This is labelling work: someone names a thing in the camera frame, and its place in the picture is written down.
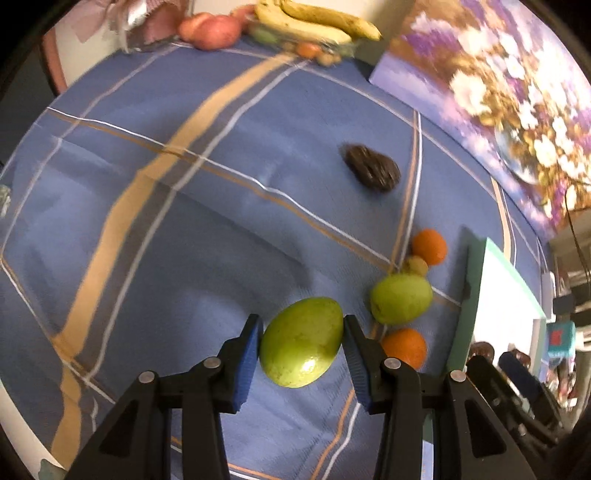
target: flower painting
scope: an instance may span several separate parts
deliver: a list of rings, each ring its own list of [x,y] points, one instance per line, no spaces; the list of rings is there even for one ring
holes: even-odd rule
[[[371,82],[455,138],[544,237],[591,206],[591,85],[518,0],[417,0]]]

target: table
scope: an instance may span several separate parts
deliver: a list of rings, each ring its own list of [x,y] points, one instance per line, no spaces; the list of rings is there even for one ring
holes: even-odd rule
[[[544,260],[517,207],[366,72],[247,43],[170,45],[113,55],[37,119],[0,177],[12,197],[0,220],[0,378],[62,465],[139,372],[189,369],[249,313],[268,323],[329,296],[380,335],[367,293],[420,229],[449,249],[428,275],[430,310],[411,324],[428,343],[424,371],[450,352],[468,231],[494,241],[539,299]],[[356,181],[339,152],[354,142],[398,163],[393,192]],[[248,402],[222,423],[234,476],[349,480],[371,477],[381,421],[355,401],[340,353],[298,390],[257,369]]]

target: white stripe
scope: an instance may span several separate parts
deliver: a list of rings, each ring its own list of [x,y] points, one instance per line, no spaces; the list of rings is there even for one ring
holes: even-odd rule
[[[172,186],[170,192],[168,193],[168,196],[166,197],[166,200],[164,201],[162,208],[158,212],[158,215],[154,219],[152,225],[150,225],[148,232],[146,233],[144,239],[142,240],[141,245],[139,246],[138,251],[136,252],[136,254],[134,256],[134,260],[129,267],[129,271],[127,273],[127,276],[125,277],[125,281],[124,281],[123,285],[121,286],[121,290],[119,291],[119,294],[117,295],[117,299],[115,301],[115,305],[113,306],[113,311],[111,312],[109,322],[108,322],[107,327],[103,333],[102,343],[100,345],[99,356],[98,356],[96,363],[93,366],[92,370],[90,370],[90,372],[85,376],[86,379],[94,377],[102,366],[102,363],[105,359],[105,352],[106,352],[107,344],[109,343],[109,338],[111,337],[111,333],[113,331],[113,328],[115,327],[115,320],[117,318],[117,315],[119,314],[119,310],[121,309],[121,305],[123,304],[123,300],[125,299],[125,296],[127,295],[127,291],[129,290],[129,286],[131,285],[131,282],[134,279],[135,272],[137,271],[137,269],[139,267],[139,263],[141,262],[142,257],[144,256],[144,252],[148,248],[150,242],[152,241],[152,238],[154,237],[156,231],[160,227],[160,224],[164,220],[164,217],[168,213],[168,210],[170,209],[171,205],[173,204],[174,198],[176,197],[177,192],[179,190],[181,190],[191,180],[191,178],[193,178],[193,176],[197,173],[199,168],[201,168],[201,165],[203,165],[203,163],[205,161],[205,157],[207,157],[213,151],[213,149],[215,147],[217,147],[217,145],[221,142],[221,140],[226,135],[228,135],[228,133],[230,132],[232,127],[234,125],[236,125],[236,122],[238,122],[238,119],[249,108],[253,107],[258,102],[260,102],[267,93],[269,93],[277,84],[279,84],[280,81],[285,79],[293,71],[297,70],[300,67],[300,65],[303,63],[305,63],[305,62],[301,62],[299,65],[295,65],[293,67],[290,67],[286,71],[282,72],[272,82],[270,82],[266,87],[264,87],[256,96],[254,96],[249,102],[242,105],[234,113],[234,115],[232,115],[230,121],[226,124],[224,129],[222,129],[222,131],[220,131],[220,133],[218,133],[214,137],[214,139],[211,140],[211,142],[209,143],[209,145],[206,147],[205,151],[203,152],[203,157],[200,157],[199,160],[197,162],[195,162],[191,166],[191,168],[185,173],[185,175],[179,181],[177,181],[177,183],[175,183]]]
[[[423,170],[423,128],[421,126],[421,114],[417,111],[417,126],[418,126],[418,163],[417,163],[417,175],[414,181],[413,200],[410,206],[410,214],[408,215],[408,225],[406,233],[404,234],[404,242],[402,243],[402,249],[400,251],[400,262],[399,265],[404,261],[404,257],[408,251],[408,242],[410,241],[410,232],[413,229],[414,213],[417,208],[418,190],[421,183],[421,172]]]
[[[355,408],[353,409],[351,418],[349,420],[349,428],[347,429],[347,436],[345,437],[345,441],[331,457],[330,462],[324,472],[324,475],[322,475],[322,480],[326,480],[328,478],[328,476],[330,475],[330,471],[332,470],[332,467],[336,462],[336,459],[339,457],[340,453],[345,449],[345,447],[349,444],[351,440],[351,434],[353,433],[353,426],[355,425],[355,420],[357,418],[357,414],[359,413],[360,408],[361,403],[357,402]]]
[[[14,289],[17,291],[18,296],[21,298],[21,300],[24,302],[24,304],[27,306],[29,312],[31,312],[31,315],[33,315],[33,318],[35,319],[35,321],[37,322],[37,324],[39,325],[39,328],[41,329],[41,331],[43,332],[43,335],[47,338],[47,340],[49,340],[49,342],[51,343],[51,335],[49,334],[49,332],[47,331],[47,329],[45,328],[45,326],[41,323],[41,320],[39,319],[39,317],[37,316],[37,314],[35,313],[35,310],[33,309],[32,305],[29,303],[26,295],[21,292],[21,289],[18,287],[18,284],[16,283],[16,281],[12,278],[12,275],[10,274],[10,272],[7,270],[7,268],[4,266],[4,259],[0,258],[0,265],[2,266],[2,270],[4,271],[4,273],[7,275],[8,279],[10,280],[10,283],[12,283],[12,286],[14,287]],[[69,370],[71,370],[72,373],[74,373],[75,376],[77,376],[78,378],[80,378],[84,384],[91,388],[92,390],[94,390],[95,392],[97,392],[101,397],[103,397],[105,400],[107,400],[108,402],[115,404],[115,400],[113,400],[110,396],[108,396],[105,392],[103,392],[99,387],[97,387],[95,384],[93,384],[92,382],[82,378],[80,376],[80,374],[78,373],[78,371],[73,368],[68,362],[61,360],[61,363],[64,364],[66,367],[68,367]]]
[[[505,213],[507,214],[507,218],[509,219],[509,225],[511,226],[511,243],[513,244],[513,266],[515,266],[515,264],[517,263],[517,241],[515,239],[515,231],[513,230],[513,219],[511,218],[511,214],[509,213],[509,206],[507,205],[507,198],[505,196],[505,189],[503,187],[501,187],[501,195],[503,197],[503,204],[505,205]]]
[[[47,109],[48,110],[52,110],[52,111],[54,111],[56,113],[59,113],[60,115],[67,116],[67,117],[69,117],[71,119],[74,119],[74,120],[80,120],[80,121],[83,121],[83,122],[105,125],[107,127],[113,128],[115,130],[119,130],[119,131],[125,132],[125,133],[127,133],[129,135],[133,135],[134,137],[142,138],[144,140],[147,140],[147,141],[150,141],[152,143],[158,144],[161,147],[165,147],[166,146],[165,144],[163,144],[162,142],[159,142],[158,140],[154,140],[153,138],[146,137],[145,135],[137,134],[137,133],[132,132],[130,130],[127,130],[125,128],[118,127],[117,125],[110,124],[109,122],[103,122],[101,120],[95,120],[93,118],[82,118],[82,117],[79,117],[79,116],[76,116],[76,115],[70,115],[69,113],[62,112],[61,110],[58,110],[57,108],[53,108],[51,106],[48,106]]]
[[[230,475],[234,475],[234,476],[237,476],[240,478],[245,478],[246,480],[259,480],[258,478],[254,477],[254,476],[244,475],[244,473],[238,473],[233,470],[230,470]]]
[[[86,385],[88,388],[91,388],[92,390],[94,390],[95,392],[97,392],[101,397],[103,397],[107,402],[115,405],[115,400],[113,400],[110,396],[108,396],[105,392],[103,392],[99,387],[97,387],[94,383],[92,383],[91,381],[85,379],[84,377],[82,377],[80,375],[80,373],[72,366],[70,365],[68,362],[62,360],[61,363],[63,365],[66,366],[67,369],[69,369],[75,376],[77,376],[78,378],[80,378],[80,380],[82,381],[82,383],[84,383],[84,385]]]
[[[178,46],[179,47],[188,47],[188,45],[178,45]],[[236,53],[238,55],[247,55],[247,56],[260,57],[260,58],[270,58],[270,56],[266,56],[266,55],[262,55],[262,54],[256,54],[256,53],[247,52],[247,51],[241,51],[241,50],[237,50],[235,48],[227,48],[227,49],[225,49],[225,51],[230,52],[230,53]],[[387,110],[388,112],[390,112],[394,116],[398,117],[400,120],[402,120],[403,122],[405,122],[407,125],[412,126],[412,122],[408,118],[406,118],[401,113],[398,113],[396,110],[390,108],[388,105],[386,105],[385,103],[381,102],[377,98],[372,97],[368,93],[365,93],[364,91],[359,90],[358,88],[355,88],[354,86],[349,85],[346,82],[343,82],[341,80],[338,80],[338,79],[336,79],[334,77],[331,77],[330,75],[327,75],[325,73],[319,72],[317,70],[314,70],[314,69],[311,69],[311,68],[302,68],[302,70],[304,70],[305,72],[311,73],[312,75],[316,75],[317,77],[322,77],[322,78],[324,78],[324,79],[326,79],[326,80],[328,80],[330,82],[336,83],[337,85],[341,85],[341,86],[343,86],[343,87],[345,87],[345,88],[347,88],[347,89],[349,89],[349,90],[351,90],[351,91],[353,91],[355,93],[358,93],[359,95],[367,98],[368,100],[372,101],[376,105],[379,105],[380,107],[384,108],[385,110]],[[443,145],[441,145],[431,135],[429,135],[428,133],[425,133],[423,135],[433,145],[435,145],[436,147],[438,147],[449,158],[451,158],[462,170],[464,170],[468,175],[470,175],[474,180],[476,180],[476,182],[478,183],[478,185],[480,185],[484,189],[484,191],[486,191],[488,193],[488,195],[493,200],[495,200],[494,193],[492,193],[492,191],[488,188],[488,186],[486,186],[484,183],[481,182],[481,180],[479,178],[476,177],[476,175],[474,174],[474,172],[472,170],[470,170],[468,167],[466,167],[458,158],[456,158],[447,148],[445,148]],[[513,219],[511,219],[511,222],[515,225],[515,228],[517,229],[517,232],[519,233],[519,235],[521,236],[521,238],[525,242],[525,245],[527,246],[527,249],[530,251],[531,255],[534,258],[536,258],[536,255],[534,253],[534,250],[531,248],[531,245],[525,239],[525,235],[524,235],[523,231],[521,230],[521,228],[519,227],[519,225],[517,225],[517,223]]]
[[[544,260],[545,271],[548,271],[548,262],[546,260],[546,254],[544,253],[544,249],[542,248],[542,242],[540,242],[540,237],[536,235],[535,240],[537,241],[537,244],[538,244],[538,255],[541,254],[542,260]]]
[[[116,91],[117,89],[119,89],[119,87],[121,87],[125,82],[127,82],[131,77],[135,76],[135,74],[139,73],[141,70],[144,70],[146,67],[148,67],[150,64],[152,64],[153,62],[156,61],[156,59],[162,57],[163,55],[166,55],[168,53],[170,53],[171,51],[175,50],[176,48],[168,48],[163,50],[162,52],[151,56],[148,60],[146,60],[142,65],[140,65],[139,67],[137,67],[135,70],[131,71],[130,73],[128,73],[125,77],[123,77],[121,80],[119,80],[118,82],[116,82],[110,89],[106,90],[105,92],[101,93],[98,97],[96,97],[90,104],[88,107],[86,107],[86,109],[82,112],[82,117],[84,117],[85,115],[87,115],[102,99],[106,98],[107,96],[109,96],[111,93],[113,93],[114,91]],[[45,157],[45,159],[41,162],[39,168],[37,169],[37,171],[35,172],[35,174],[33,175],[33,179],[31,180],[31,182],[29,183],[29,185],[27,186],[27,189],[25,191],[25,195],[21,200],[21,203],[18,205],[15,213],[14,213],[14,217],[12,218],[12,222],[10,223],[10,226],[8,227],[8,231],[6,234],[6,237],[4,238],[4,242],[2,243],[2,247],[0,248],[0,257],[2,255],[4,255],[4,250],[6,248],[6,245],[8,243],[8,238],[10,237],[11,233],[12,233],[12,229],[14,228],[15,223],[17,222],[17,218],[20,215],[21,211],[22,211],[22,207],[25,205],[25,202],[27,201],[27,199],[29,198],[29,195],[31,194],[31,191],[33,190],[33,187],[35,186],[37,180],[39,179],[39,177],[41,176],[41,173],[43,172],[43,170],[45,169],[45,166],[47,165],[47,163],[51,160],[51,158],[53,157],[53,155],[55,155],[55,153],[59,150],[61,143],[63,141],[64,138],[66,138],[71,132],[72,130],[74,130],[76,127],[78,126],[78,124],[72,124],[71,126],[68,127],[68,129],[58,138],[57,140],[57,145],[54,147],[54,149],[51,151],[51,153]]]
[[[376,252],[371,247],[368,247],[364,243],[362,243],[359,240],[357,240],[355,237],[352,237],[351,235],[349,235],[347,232],[344,232],[341,229],[339,229],[338,227],[335,227],[334,225],[332,225],[331,223],[328,223],[326,220],[324,220],[323,218],[317,216],[315,213],[311,212],[310,210],[308,210],[303,205],[300,205],[299,203],[297,203],[292,197],[290,197],[288,194],[282,192],[281,190],[277,190],[277,189],[274,189],[272,187],[266,187],[260,181],[258,181],[256,178],[249,177],[248,175],[243,174],[243,173],[239,172],[238,170],[234,170],[233,168],[230,168],[230,167],[221,165],[221,164],[219,164],[219,163],[217,163],[217,162],[215,162],[213,160],[210,160],[208,158],[206,158],[206,161],[208,163],[212,164],[212,165],[215,165],[218,168],[221,168],[222,170],[229,171],[229,172],[233,173],[234,175],[236,175],[238,177],[242,177],[245,180],[249,180],[249,181],[255,183],[258,187],[260,187],[262,190],[265,190],[266,192],[275,193],[277,195],[282,196],[286,200],[289,200],[293,205],[295,205],[296,207],[298,207],[306,215],[309,215],[310,217],[312,217],[318,223],[321,223],[322,225],[324,225],[324,226],[330,228],[331,230],[337,232],[339,235],[344,236],[347,240],[350,240],[355,245],[363,248],[364,250],[368,251],[369,253],[371,253],[373,256],[379,258],[380,260],[384,260],[385,262],[389,262],[388,257],[386,257],[385,255],[382,255],[382,254],[380,254],[378,252]]]
[[[53,109],[53,110],[55,110],[57,113],[60,113],[62,115],[69,116],[71,118],[80,119],[80,118],[78,118],[78,117],[76,117],[74,115],[69,115],[69,114],[64,113],[64,112],[62,112],[60,110],[56,110],[56,109]],[[162,147],[165,147],[165,145],[163,143],[158,142],[157,140],[154,140],[153,138],[145,137],[143,135],[137,134],[137,133],[132,132],[130,130],[126,130],[124,128],[118,127],[117,125],[113,125],[113,124],[110,124],[110,123],[107,123],[107,122],[102,122],[102,121],[98,121],[98,120],[94,120],[94,119],[83,119],[83,120],[88,121],[88,122],[100,123],[102,125],[106,125],[106,126],[112,127],[113,129],[124,131],[124,132],[128,133],[129,135],[134,135],[136,137],[143,138],[143,139],[145,139],[147,141],[151,141],[151,142],[153,142],[153,143],[155,143],[157,145],[160,145]],[[308,210],[303,205],[299,204],[296,200],[294,200],[292,197],[290,197],[288,194],[282,192],[281,190],[278,190],[278,189],[275,189],[275,188],[272,188],[272,187],[267,187],[267,186],[263,185],[260,181],[258,181],[254,177],[251,177],[251,176],[246,175],[246,174],[244,174],[244,173],[242,173],[242,172],[240,172],[238,170],[234,170],[233,168],[230,168],[230,167],[227,167],[225,165],[222,165],[221,163],[218,163],[218,162],[215,162],[213,160],[210,160],[209,158],[206,158],[203,155],[197,155],[196,153],[192,152],[191,150],[184,149],[184,151],[187,152],[187,153],[189,153],[189,154],[191,154],[191,155],[193,155],[193,156],[195,156],[196,158],[199,158],[201,161],[205,161],[207,163],[210,163],[211,165],[215,165],[216,167],[218,167],[218,168],[220,168],[222,170],[226,170],[226,171],[228,171],[228,172],[230,172],[230,173],[232,173],[232,174],[234,174],[234,175],[236,175],[238,177],[241,177],[241,178],[243,178],[245,180],[248,180],[248,181],[256,184],[262,190],[265,190],[266,192],[274,193],[274,194],[277,194],[277,195],[282,196],[283,198],[285,198],[286,200],[288,200],[290,203],[292,203],[294,206],[298,207],[306,215],[309,215],[310,217],[312,217],[318,223],[321,223],[322,225],[330,228],[332,231],[334,231],[334,232],[338,233],[339,235],[345,237],[347,240],[349,240],[349,241],[353,242],[355,245],[363,248],[365,251],[371,253],[376,258],[379,258],[380,260],[383,260],[385,262],[389,262],[389,258],[388,257],[386,257],[385,255],[382,255],[382,254],[380,254],[378,252],[376,252],[371,247],[365,245],[363,242],[361,242],[361,241],[357,240],[355,237],[349,235],[347,232],[339,229],[338,227],[332,225],[331,223],[328,223],[326,220],[324,220],[323,218],[317,216],[315,213],[313,213],[312,211]],[[421,150],[421,165],[422,165],[422,160],[423,160],[423,158],[422,158],[422,150]],[[435,288],[435,287],[432,287],[432,288],[433,288],[433,291],[434,292],[436,292],[437,294],[441,295],[446,300],[452,302],[454,305],[460,306],[460,302],[459,301],[451,298],[449,295],[447,295],[446,293],[443,293],[438,288]]]
[[[92,433],[96,432],[96,415],[99,412],[99,403],[96,398],[92,397],[92,412],[90,413],[90,423],[92,425]]]
[[[183,450],[182,450],[182,449],[180,449],[180,448],[179,448],[179,447],[177,447],[176,445],[173,445],[172,443],[170,444],[170,447],[171,447],[171,448],[172,448],[172,450],[174,450],[175,452],[178,452],[178,453],[181,453],[181,454],[183,453]],[[254,476],[248,476],[248,475],[244,475],[244,473],[238,473],[238,472],[235,472],[235,471],[233,471],[233,470],[229,470],[229,472],[230,472],[230,475],[238,476],[238,477],[240,477],[240,478],[245,478],[246,480],[260,480],[259,478],[256,478],[256,477],[254,477]]]

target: small orange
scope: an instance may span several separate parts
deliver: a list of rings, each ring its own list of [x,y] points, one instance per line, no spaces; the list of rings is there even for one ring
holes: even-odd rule
[[[427,342],[412,328],[402,328],[384,337],[382,348],[386,355],[394,356],[415,370],[427,359]]]
[[[295,52],[300,57],[302,57],[304,59],[309,59],[309,60],[316,57],[321,51],[322,51],[322,48],[320,48],[320,45],[318,45],[316,43],[312,43],[312,42],[298,43],[297,47],[295,48]]]
[[[441,234],[433,229],[426,229],[413,238],[413,255],[421,257],[427,265],[439,265],[447,255],[447,244]]]

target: wall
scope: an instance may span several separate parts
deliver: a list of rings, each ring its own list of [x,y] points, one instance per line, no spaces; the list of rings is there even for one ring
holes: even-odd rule
[[[194,11],[209,11],[227,14],[232,8],[248,0],[195,0]],[[358,57],[375,64],[384,51],[388,39],[400,28],[402,19],[410,10],[413,0],[306,0],[310,5],[339,9],[373,21],[380,29],[384,40],[368,43],[359,49]],[[81,44],[67,21],[56,25],[57,47],[68,85],[84,72],[118,48],[116,35],[103,27],[86,43]]]

